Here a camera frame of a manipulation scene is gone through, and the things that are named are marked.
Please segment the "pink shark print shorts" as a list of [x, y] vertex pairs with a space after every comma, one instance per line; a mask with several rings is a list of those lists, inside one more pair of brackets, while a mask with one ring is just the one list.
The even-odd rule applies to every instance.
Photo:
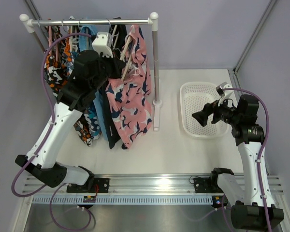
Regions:
[[120, 79], [109, 79], [106, 93], [111, 117], [122, 141], [129, 149], [136, 138], [145, 135], [152, 125], [152, 108], [147, 96], [152, 82], [145, 39], [139, 25], [132, 25], [121, 53], [128, 66]]

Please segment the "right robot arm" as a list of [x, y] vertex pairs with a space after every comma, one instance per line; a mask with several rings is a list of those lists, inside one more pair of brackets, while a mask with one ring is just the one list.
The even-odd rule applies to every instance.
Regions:
[[228, 100], [207, 103], [192, 117], [205, 127], [209, 116], [212, 123], [225, 122], [232, 127], [232, 136], [240, 153], [245, 187], [235, 180], [227, 168], [214, 168], [208, 178], [195, 177], [196, 193], [221, 192], [231, 205], [231, 222], [236, 229], [269, 232], [284, 219], [283, 209], [277, 208], [271, 195], [265, 167], [265, 134], [256, 123], [260, 100], [242, 95], [237, 106]]

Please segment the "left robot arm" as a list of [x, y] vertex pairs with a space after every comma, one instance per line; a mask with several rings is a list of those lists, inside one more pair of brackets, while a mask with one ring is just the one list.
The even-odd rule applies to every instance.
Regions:
[[54, 112], [33, 148], [18, 155], [15, 163], [46, 186], [71, 184], [84, 193], [94, 189], [94, 174], [81, 166], [57, 162], [58, 153], [70, 129], [93, 103], [96, 92], [110, 78], [121, 74], [125, 62], [94, 50], [82, 51], [74, 69], [60, 90]]

